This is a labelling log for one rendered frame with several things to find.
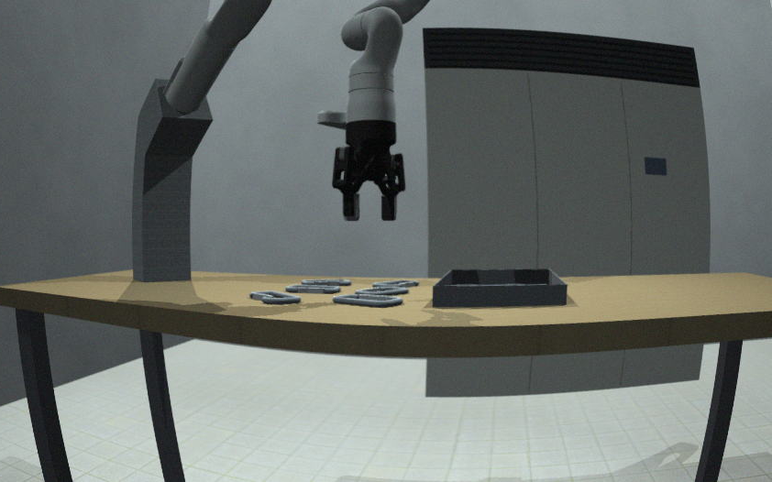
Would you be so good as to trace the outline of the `grey carabiner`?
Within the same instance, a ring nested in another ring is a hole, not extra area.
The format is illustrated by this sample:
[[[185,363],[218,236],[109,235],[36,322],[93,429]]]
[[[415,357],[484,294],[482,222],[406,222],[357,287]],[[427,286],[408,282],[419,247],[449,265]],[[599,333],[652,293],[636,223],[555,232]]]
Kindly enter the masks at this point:
[[[306,279],[302,280],[303,285],[316,286],[349,286],[351,281],[347,279]]]
[[[414,287],[418,285],[419,285],[419,281],[416,281],[416,280],[394,280],[394,281],[376,282],[372,284],[372,287],[373,288],[377,288],[377,287],[408,288],[408,287]]]
[[[402,304],[403,299],[391,296],[347,294],[333,297],[333,302],[370,307],[391,307]]]
[[[291,288],[297,287],[297,288]],[[301,288],[298,288],[301,287]],[[286,291],[298,293],[336,293],[341,291],[338,286],[316,286],[316,285],[291,285],[287,286]]]
[[[377,287],[377,288],[370,288],[370,289],[363,289],[363,290],[364,291],[356,290],[355,294],[391,296],[391,295],[406,294],[409,292],[407,288],[400,288],[400,287]]]
[[[253,291],[249,294],[249,297],[255,300],[261,300],[262,302],[267,304],[288,304],[288,303],[298,303],[301,301],[301,297],[299,296],[277,292],[277,291]],[[277,298],[274,298],[274,297],[277,297]]]

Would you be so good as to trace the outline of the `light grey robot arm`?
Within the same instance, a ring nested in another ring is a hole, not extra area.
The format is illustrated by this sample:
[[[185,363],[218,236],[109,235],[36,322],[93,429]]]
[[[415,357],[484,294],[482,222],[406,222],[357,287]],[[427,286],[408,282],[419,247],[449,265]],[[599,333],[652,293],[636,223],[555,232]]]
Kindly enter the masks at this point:
[[[200,108],[238,43],[257,25],[271,1],[224,0],[215,18],[205,20],[163,91],[173,108],[184,113]],[[365,51],[349,68],[347,111],[322,111],[317,124],[346,130],[346,123],[359,120],[396,123],[393,69],[403,24],[429,1],[377,0],[347,19],[341,29],[344,44]]]

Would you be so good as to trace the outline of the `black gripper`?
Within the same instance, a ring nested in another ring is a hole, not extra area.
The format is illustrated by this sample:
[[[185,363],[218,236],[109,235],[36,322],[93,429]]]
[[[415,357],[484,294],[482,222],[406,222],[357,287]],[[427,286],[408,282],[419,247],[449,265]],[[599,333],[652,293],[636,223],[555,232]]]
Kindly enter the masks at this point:
[[[343,193],[345,221],[359,219],[357,192],[365,181],[374,181],[384,195],[381,196],[381,219],[394,221],[396,196],[405,190],[403,155],[390,153],[390,146],[396,143],[396,123],[385,120],[346,123],[346,143],[349,147],[336,148],[332,182],[333,188]],[[395,182],[396,176],[399,184]]]

